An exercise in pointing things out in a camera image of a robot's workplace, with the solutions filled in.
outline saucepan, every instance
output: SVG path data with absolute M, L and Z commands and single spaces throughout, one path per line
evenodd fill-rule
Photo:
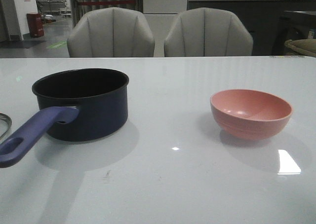
M 0 167 L 20 161 L 44 133 L 82 142 L 119 130 L 127 121 L 126 74 L 80 69 L 48 75 L 32 86 L 39 111 L 0 145 Z

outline handle hole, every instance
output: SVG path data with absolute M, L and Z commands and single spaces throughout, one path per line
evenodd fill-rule
M 21 143 L 23 142 L 22 138 L 12 138 L 7 140 L 2 148 L 0 148 L 0 155 L 5 155 L 13 152 Z

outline glossy tabletop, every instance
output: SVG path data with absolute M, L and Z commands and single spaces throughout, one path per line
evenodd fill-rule
M 127 123 L 90 142 L 44 135 L 0 169 L 1 224 L 316 223 L 315 58 L 0 59 L 12 131 L 38 111 L 36 80 L 82 68 L 129 76 Z M 209 104 L 232 88 L 282 97 L 292 118 L 269 139 L 234 138 Z

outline tiled floor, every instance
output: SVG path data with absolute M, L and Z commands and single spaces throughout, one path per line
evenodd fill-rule
M 54 16 L 56 22 L 45 24 L 44 36 L 26 38 L 25 40 L 45 40 L 31 48 L 3 48 L 0 43 L 0 58 L 68 58 L 67 46 L 48 48 L 53 44 L 66 41 L 73 28 L 71 17 Z

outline gray chair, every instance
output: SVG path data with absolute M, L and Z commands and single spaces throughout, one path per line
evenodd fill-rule
M 166 57 L 249 56 L 253 40 L 232 12 L 197 8 L 176 15 L 164 41 Z
M 141 12 L 111 7 L 83 15 L 67 47 L 70 57 L 153 57 L 155 40 Z

